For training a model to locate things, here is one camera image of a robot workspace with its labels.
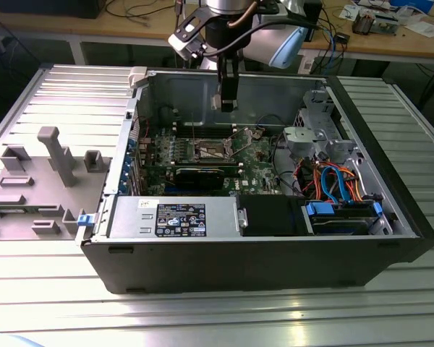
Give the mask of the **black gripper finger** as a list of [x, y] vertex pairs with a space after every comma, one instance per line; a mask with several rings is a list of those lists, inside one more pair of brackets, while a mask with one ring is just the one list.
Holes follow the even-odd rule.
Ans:
[[224, 113], [234, 110], [239, 85], [238, 66], [236, 53], [218, 57], [218, 94], [221, 99], [221, 111]]

